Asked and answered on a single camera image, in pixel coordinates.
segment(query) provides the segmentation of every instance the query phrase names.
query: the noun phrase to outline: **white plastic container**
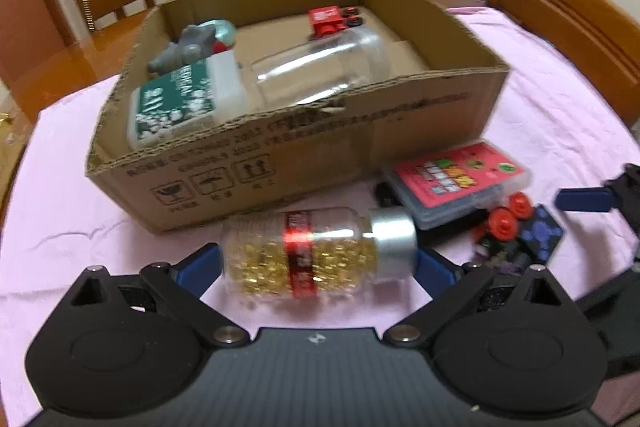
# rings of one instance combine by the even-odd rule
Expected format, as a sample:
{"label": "white plastic container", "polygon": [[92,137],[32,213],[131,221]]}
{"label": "white plastic container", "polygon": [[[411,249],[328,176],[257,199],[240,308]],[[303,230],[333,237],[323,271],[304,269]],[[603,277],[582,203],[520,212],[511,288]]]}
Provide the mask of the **white plastic container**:
{"label": "white plastic container", "polygon": [[383,42],[366,26],[261,58],[251,70],[267,110],[315,102],[390,76]]}
{"label": "white plastic container", "polygon": [[233,51],[155,78],[131,93],[127,138],[133,150],[223,124],[249,103]]}
{"label": "white plastic container", "polygon": [[526,168],[485,140],[402,162],[383,174],[421,230],[498,206],[531,179]]}

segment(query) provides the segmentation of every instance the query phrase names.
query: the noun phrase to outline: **red wheel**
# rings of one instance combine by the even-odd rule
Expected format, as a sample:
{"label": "red wheel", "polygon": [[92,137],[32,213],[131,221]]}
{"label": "red wheel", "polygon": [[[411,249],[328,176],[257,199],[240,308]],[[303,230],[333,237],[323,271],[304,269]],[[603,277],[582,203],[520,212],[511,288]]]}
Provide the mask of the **red wheel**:
{"label": "red wheel", "polygon": [[518,219],[529,219],[533,216],[533,205],[524,192],[516,192],[509,196],[509,210]]}
{"label": "red wheel", "polygon": [[348,17],[350,15],[357,15],[360,13],[360,10],[358,10],[357,6],[349,6],[347,8],[343,8],[342,9],[342,16],[343,17]]}
{"label": "red wheel", "polygon": [[215,41],[213,43],[213,54],[215,55],[216,53],[222,53],[222,52],[226,52],[229,48],[227,48],[225,46],[225,44],[223,42],[220,41]]}
{"label": "red wheel", "polygon": [[496,208],[489,214],[489,232],[498,241],[511,241],[518,235],[518,221],[508,208]]}
{"label": "red wheel", "polygon": [[318,30],[319,36],[320,37],[326,37],[327,35],[333,35],[335,33],[335,28],[329,24],[327,24],[326,26],[322,26],[319,30]]}

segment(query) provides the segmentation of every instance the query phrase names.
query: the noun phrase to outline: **gray toy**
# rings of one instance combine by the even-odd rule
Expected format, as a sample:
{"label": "gray toy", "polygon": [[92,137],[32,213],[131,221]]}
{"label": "gray toy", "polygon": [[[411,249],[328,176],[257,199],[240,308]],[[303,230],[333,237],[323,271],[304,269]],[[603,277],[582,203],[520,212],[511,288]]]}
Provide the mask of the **gray toy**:
{"label": "gray toy", "polygon": [[149,73],[162,76],[211,56],[214,42],[215,25],[202,27],[190,24],[180,33],[178,43],[169,42],[166,49],[150,61],[146,68]]}

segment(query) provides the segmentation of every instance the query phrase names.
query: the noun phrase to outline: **red label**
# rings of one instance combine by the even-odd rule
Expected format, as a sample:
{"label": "red label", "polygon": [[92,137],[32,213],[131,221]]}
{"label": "red label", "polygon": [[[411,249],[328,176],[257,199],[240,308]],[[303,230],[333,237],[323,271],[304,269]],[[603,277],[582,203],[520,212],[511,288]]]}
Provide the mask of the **red label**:
{"label": "red label", "polygon": [[315,296],[311,213],[304,210],[287,212],[284,227],[284,248],[289,261],[289,284],[293,296]]}
{"label": "red label", "polygon": [[524,171],[489,144],[479,142],[398,164],[396,172],[420,203],[433,208],[501,184]]}
{"label": "red label", "polygon": [[337,6],[327,6],[325,8],[316,8],[309,10],[309,18],[312,24],[340,22],[342,16]]}

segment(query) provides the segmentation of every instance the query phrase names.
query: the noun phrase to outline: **jar with gold capsules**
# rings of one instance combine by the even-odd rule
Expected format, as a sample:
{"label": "jar with gold capsules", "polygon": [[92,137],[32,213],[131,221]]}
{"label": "jar with gold capsules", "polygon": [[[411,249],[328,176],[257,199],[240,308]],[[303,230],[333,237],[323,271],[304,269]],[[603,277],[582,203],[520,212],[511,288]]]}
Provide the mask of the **jar with gold capsules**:
{"label": "jar with gold capsules", "polygon": [[232,217],[222,237],[226,284],[250,296],[352,293],[410,277],[417,239],[403,208],[360,217],[346,207]]}

